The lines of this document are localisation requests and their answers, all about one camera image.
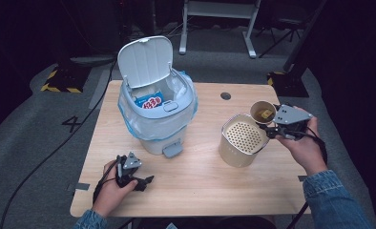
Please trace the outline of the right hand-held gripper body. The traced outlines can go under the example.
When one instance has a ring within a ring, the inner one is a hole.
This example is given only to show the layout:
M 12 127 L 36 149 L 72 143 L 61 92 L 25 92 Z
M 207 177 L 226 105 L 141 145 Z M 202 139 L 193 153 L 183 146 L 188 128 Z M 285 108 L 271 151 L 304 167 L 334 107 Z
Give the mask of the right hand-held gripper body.
M 308 121 L 313 114 L 282 104 L 273 118 L 275 127 L 273 136 L 281 135 L 291 140 L 299 140 L 305 136 Z

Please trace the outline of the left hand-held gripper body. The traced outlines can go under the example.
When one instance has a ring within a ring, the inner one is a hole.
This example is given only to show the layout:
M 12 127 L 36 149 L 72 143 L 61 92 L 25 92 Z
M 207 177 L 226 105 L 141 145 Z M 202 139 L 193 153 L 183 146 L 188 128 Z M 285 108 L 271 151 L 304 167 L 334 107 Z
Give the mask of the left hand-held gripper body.
M 133 152 L 130 152 L 127 156 L 118 156 L 116 158 L 116 174 L 115 180 L 120 188 L 125 187 L 132 180 L 136 180 L 137 183 L 143 183 L 143 180 L 138 177 L 134 177 L 134 173 L 142 165 L 142 162 L 135 156 Z

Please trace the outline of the brown paper cup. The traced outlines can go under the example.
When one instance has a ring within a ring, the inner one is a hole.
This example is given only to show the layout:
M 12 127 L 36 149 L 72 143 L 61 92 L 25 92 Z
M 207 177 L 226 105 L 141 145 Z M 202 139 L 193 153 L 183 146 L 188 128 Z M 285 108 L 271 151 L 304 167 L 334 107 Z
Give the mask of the brown paper cup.
M 268 109 L 268 110 L 273 112 L 273 114 L 267 119 L 261 117 L 261 111 L 263 111 L 265 109 Z M 273 119 L 276 115 L 276 112 L 277 111 L 276 111 L 276 109 L 275 109 L 275 107 L 273 106 L 272 103 L 270 103 L 268 101 L 263 101 L 263 100 L 254 103 L 252 105 L 251 109 L 250 109 L 250 115 L 253 117 L 253 119 L 257 123 L 265 124 L 265 125 L 268 125 L 273 121 Z

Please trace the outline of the beige container with strainer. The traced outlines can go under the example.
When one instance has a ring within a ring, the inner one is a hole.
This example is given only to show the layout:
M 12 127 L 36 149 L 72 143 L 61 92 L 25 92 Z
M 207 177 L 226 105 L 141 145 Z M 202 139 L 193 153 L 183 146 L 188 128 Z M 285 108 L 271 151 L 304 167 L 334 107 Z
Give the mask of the beige container with strainer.
M 237 114 L 221 128 L 219 155 L 230 166 L 247 167 L 268 142 L 265 130 L 251 115 Z

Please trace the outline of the white pedal trash bin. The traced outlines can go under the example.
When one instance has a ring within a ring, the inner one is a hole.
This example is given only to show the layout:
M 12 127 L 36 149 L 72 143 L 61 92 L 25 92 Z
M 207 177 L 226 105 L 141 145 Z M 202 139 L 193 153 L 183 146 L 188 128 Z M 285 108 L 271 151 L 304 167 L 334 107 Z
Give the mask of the white pedal trash bin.
M 119 51 L 117 62 L 123 79 L 118 108 L 130 134 L 153 155 L 180 154 L 198 94 L 191 77 L 173 68 L 171 41 L 140 38 Z

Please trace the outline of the blue snack packet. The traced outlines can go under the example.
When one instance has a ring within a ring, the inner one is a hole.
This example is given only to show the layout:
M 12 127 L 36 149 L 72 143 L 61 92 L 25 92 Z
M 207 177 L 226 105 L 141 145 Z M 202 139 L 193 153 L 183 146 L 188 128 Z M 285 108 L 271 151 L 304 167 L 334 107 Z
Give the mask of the blue snack packet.
M 162 92 L 155 92 L 153 94 L 146 94 L 144 96 L 136 97 L 135 104 L 142 109 L 153 109 L 163 103 Z

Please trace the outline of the person's left hand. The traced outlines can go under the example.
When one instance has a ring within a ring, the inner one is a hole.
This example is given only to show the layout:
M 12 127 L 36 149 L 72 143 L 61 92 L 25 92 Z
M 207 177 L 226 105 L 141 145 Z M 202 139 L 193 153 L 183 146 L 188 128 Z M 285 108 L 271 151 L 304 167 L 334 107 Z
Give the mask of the person's left hand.
M 113 163 L 110 161 L 104 166 L 103 174 L 106 178 L 92 207 L 92 210 L 103 218 L 107 218 L 137 185 L 137 181 L 132 180 L 120 188 L 115 181 L 116 167 L 110 169 Z

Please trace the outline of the person's right hand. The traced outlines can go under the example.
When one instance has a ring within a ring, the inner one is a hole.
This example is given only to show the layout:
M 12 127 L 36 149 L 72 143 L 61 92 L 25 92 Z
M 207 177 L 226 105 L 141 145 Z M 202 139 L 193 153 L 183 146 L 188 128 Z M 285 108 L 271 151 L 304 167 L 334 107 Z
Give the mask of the person's right hand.
M 291 140 L 278 135 L 276 139 L 289 150 L 308 176 L 327 170 L 321 149 L 312 138 L 304 136 L 300 140 Z

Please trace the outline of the black stand with base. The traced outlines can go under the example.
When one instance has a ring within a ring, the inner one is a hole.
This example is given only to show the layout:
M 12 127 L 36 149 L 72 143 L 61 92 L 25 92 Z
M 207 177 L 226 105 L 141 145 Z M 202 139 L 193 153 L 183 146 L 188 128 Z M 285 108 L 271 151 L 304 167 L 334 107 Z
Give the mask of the black stand with base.
M 307 68 L 308 56 L 313 44 L 309 34 L 326 1 L 274 0 L 271 6 L 270 27 L 288 30 L 288 32 L 264 54 L 278 46 L 287 36 L 294 35 L 298 31 L 303 32 L 283 65 L 284 73 L 272 73 L 268 76 L 268 81 L 272 83 L 277 96 L 308 97 L 302 76 Z

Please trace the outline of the clear blue bin liner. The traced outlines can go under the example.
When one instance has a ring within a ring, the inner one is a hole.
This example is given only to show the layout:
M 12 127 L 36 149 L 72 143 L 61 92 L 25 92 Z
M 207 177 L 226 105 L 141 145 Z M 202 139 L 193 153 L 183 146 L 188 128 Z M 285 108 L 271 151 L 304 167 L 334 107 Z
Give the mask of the clear blue bin liner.
M 162 92 L 163 103 L 142 109 L 135 98 Z M 198 109 L 194 83 L 185 72 L 172 70 L 166 78 L 151 85 L 132 89 L 126 82 L 120 87 L 118 108 L 131 135 L 141 140 L 163 140 L 185 128 Z

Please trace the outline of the black tripod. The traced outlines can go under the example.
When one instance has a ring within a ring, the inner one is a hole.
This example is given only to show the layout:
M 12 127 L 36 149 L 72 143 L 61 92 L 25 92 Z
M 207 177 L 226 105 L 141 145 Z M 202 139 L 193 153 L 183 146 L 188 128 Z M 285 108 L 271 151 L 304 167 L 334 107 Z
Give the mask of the black tripod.
M 264 57 L 267 53 L 272 51 L 286 37 L 288 37 L 289 40 L 292 40 L 294 35 L 297 35 L 298 38 L 301 38 L 299 34 L 299 30 L 305 30 L 306 26 L 307 26 L 307 22 L 301 19 L 273 18 L 268 25 L 268 29 L 270 30 L 272 38 L 273 38 L 273 44 L 269 48 L 267 48 L 264 52 L 262 52 L 259 55 L 259 58 Z M 279 31 L 285 31 L 285 34 L 281 38 L 276 39 L 274 35 L 274 29 L 279 30 Z

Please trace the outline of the black stand base striped tape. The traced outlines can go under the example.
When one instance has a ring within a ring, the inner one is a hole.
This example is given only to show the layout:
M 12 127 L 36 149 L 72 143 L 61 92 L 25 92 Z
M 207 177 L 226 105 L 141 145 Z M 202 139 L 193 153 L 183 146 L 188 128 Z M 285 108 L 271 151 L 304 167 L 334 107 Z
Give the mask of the black stand base striped tape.
M 42 92 L 76 93 L 84 91 L 84 85 L 91 72 L 91 67 L 55 66 L 43 84 Z

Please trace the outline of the white desk frame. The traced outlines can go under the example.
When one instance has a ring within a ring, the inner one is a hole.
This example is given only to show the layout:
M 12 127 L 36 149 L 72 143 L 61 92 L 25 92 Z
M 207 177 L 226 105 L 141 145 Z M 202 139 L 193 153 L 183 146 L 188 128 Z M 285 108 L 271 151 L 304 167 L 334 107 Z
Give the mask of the white desk frame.
M 188 17 L 207 16 L 234 19 L 248 19 L 247 31 L 242 33 L 244 43 L 250 58 L 256 58 L 257 53 L 251 41 L 252 30 L 260 9 L 261 0 L 255 0 L 251 4 L 221 3 L 221 2 L 200 2 L 195 0 L 184 0 L 182 10 L 182 33 L 178 52 L 186 54 L 188 37 Z

